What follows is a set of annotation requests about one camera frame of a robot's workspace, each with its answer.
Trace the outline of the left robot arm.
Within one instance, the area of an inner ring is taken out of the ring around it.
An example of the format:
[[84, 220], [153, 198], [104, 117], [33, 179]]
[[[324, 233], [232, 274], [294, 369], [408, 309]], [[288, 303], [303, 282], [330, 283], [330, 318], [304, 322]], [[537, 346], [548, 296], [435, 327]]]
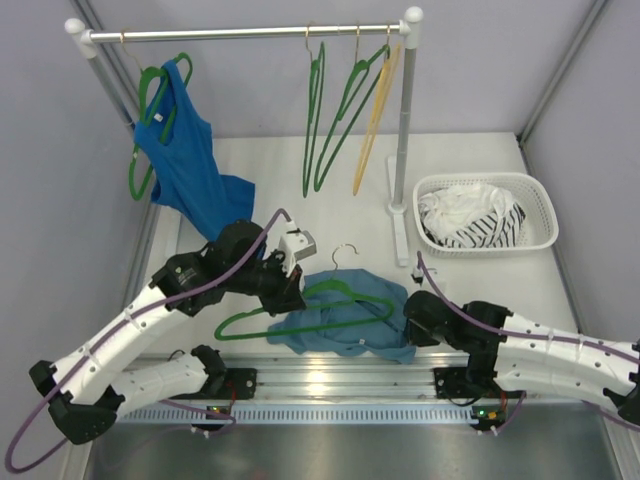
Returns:
[[155, 367], [130, 370], [152, 343], [226, 293], [253, 296], [271, 316], [304, 308], [300, 261], [316, 252], [313, 237], [286, 224], [278, 247], [266, 254], [266, 233], [238, 220], [195, 252], [176, 254], [139, 295], [91, 340], [29, 371], [48, 413], [75, 445], [103, 435], [127, 414], [171, 398], [213, 398], [227, 383], [217, 350], [199, 345]]

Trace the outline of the light blue tank top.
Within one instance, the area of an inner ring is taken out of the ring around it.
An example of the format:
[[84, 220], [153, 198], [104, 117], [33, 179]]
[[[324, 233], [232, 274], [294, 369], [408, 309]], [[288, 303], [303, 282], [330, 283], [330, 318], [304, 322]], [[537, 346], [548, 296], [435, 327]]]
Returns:
[[[331, 276], [331, 271], [307, 275], [304, 278], [304, 290], [330, 279]], [[284, 345], [298, 355], [307, 352], [332, 352], [342, 357], [356, 357], [369, 352], [400, 364], [412, 363], [416, 355], [416, 348], [410, 345], [405, 337], [407, 319], [403, 315], [403, 308], [408, 299], [406, 288], [364, 269], [338, 270], [335, 279], [345, 282], [355, 292], [391, 300], [395, 307], [394, 314], [383, 322], [345, 329], [270, 337], [267, 338], [267, 342], [272, 345]], [[306, 303], [307, 305], [318, 305], [344, 299], [345, 297], [340, 293], [324, 292], [310, 297]], [[384, 310], [385, 307], [378, 304], [362, 303], [352, 307], [321, 312], [304, 312], [302, 310], [302, 313], [298, 313], [295, 311], [289, 313], [283, 321], [271, 325], [268, 330], [297, 328], [305, 323], [318, 325], [370, 318], [381, 314]]]

